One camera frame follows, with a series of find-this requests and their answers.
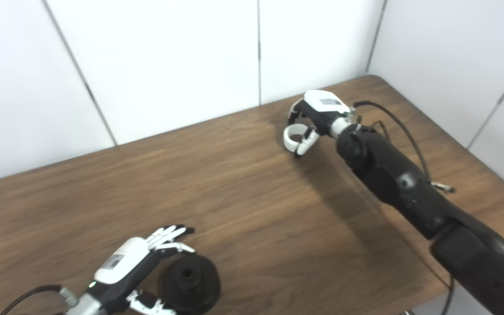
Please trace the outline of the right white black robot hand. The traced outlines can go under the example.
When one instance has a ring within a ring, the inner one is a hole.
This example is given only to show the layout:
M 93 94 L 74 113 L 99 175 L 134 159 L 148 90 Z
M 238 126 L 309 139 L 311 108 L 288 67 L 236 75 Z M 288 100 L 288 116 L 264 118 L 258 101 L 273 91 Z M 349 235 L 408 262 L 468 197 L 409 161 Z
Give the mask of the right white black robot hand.
M 355 109 L 347 106 L 334 93 L 309 90 L 294 102 L 287 115 L 283 132 L 284 147 L 298 159 L 322 136 L 338 139 L 354 124 Z

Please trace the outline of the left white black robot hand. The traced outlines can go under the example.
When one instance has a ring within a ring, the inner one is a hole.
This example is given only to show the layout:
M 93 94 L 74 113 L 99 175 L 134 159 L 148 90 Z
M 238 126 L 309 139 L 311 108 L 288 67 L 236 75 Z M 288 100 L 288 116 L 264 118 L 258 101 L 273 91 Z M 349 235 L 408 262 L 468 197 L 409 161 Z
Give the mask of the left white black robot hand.
M 128 239 L 94 273 L 93 281 L 66 315 L 115 315 L 128 309 L 142 315 L 175 315 L 165 301 L 137 288 L 162 260 L 194 254 L 195 249 L 178 241 L 194 231 L 178 224 L 161 227 L 146 238 Z

